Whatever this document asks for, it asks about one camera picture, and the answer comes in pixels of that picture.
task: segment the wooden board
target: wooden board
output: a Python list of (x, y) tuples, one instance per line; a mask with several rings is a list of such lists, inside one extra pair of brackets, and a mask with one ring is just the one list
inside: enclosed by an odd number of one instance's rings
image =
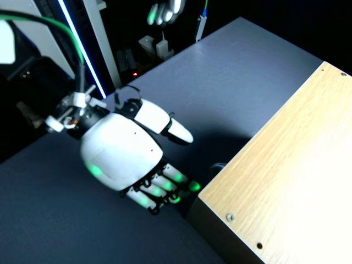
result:
[(322, 63), (199, 198), (265, 263), (352, 263), (352, 77)]

